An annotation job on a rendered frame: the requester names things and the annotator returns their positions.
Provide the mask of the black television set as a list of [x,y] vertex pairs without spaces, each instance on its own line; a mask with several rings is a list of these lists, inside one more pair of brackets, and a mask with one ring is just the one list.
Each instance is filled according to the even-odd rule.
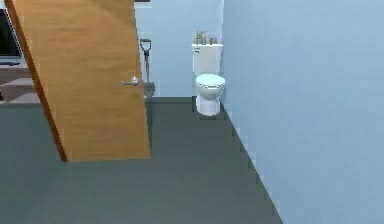
[[0,65],[19,65],[23,59],[8,10],[0,8]]

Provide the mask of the white toilet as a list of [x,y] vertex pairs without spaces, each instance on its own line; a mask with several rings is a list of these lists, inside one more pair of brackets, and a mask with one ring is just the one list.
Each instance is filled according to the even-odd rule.
[[226,81],[221,75],[222,44],[192,44],[196,109],[205,116],[220,112],[220,97]]

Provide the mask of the grey toilet plunger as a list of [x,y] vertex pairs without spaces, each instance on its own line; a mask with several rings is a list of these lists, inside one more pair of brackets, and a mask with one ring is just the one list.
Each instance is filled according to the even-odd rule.
[[149,63],[149,56],[150,56],[150,50],[152,48],[151,40],[144,38],[140,40],[140,48],[143,51],[144,54],[144,61],[145,61],[145,74],[146,78],[143,81],[143,87],[144,87],[144,96],[146,98],[152,98],[155,94],[155,83],[150,80],[150,63]]

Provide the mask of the brown wooden room door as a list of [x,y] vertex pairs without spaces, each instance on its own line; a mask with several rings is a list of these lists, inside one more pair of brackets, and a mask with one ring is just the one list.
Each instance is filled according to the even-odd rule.
[[135,0],[3,1],[61,159],[150,158]]

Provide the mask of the brown television stand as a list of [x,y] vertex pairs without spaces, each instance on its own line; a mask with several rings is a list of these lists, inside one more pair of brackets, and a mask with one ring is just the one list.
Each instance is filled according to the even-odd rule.
[[0,105],[39,104],[32,74],[25,63],[0,63]]

